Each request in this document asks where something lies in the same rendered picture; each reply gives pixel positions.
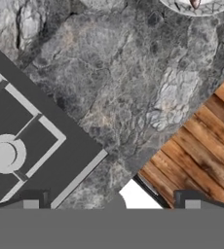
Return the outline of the grey patterned plate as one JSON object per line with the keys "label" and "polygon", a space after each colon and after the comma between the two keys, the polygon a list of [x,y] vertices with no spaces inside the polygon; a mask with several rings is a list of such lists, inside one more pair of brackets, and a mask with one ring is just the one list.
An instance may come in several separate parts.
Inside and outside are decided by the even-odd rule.
{"label": "grey patterned plate", "polygon": [[201,0],[200,7],[195,10],[190,0],[160,0],[162,4],[187,17],[210,17],[224,12],[224,0]]}

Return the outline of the dark grey hob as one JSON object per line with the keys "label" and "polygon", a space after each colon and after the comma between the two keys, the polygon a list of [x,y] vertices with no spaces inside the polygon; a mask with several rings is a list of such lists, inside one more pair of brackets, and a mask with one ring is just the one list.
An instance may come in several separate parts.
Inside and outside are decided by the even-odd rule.
{"label": "dark grey hob", "polygon": [[0,51],[0,206],[58,208],[107,152]]}

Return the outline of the white cupboard door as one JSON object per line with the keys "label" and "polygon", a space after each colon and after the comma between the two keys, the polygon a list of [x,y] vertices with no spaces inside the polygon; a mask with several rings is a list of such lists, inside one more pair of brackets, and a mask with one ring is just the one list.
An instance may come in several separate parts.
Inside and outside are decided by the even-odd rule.
{"label": "white cupboard door", "polygon": [[162,206],[134,180],[129,180],[119,194],[124,199],[127,209],[162,209]]}

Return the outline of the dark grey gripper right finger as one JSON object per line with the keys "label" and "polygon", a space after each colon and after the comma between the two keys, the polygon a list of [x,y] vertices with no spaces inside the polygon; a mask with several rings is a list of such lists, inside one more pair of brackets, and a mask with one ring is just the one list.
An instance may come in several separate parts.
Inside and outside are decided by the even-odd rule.
{"label": "dark grey gripper right finger", "polygon": [[179,209],[218,209],[224,202],[213,200],[195,190],[176,190],[173,193],[174,207]]}

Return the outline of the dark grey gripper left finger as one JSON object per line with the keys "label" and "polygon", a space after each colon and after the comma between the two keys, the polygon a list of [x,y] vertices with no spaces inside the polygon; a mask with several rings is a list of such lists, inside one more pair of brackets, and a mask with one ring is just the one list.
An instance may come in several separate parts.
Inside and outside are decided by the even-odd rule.
{"label": "dark grey gripper left finger", "polygon": [[0,203],[0,209],[50,209],[49,190],[25,190]]}

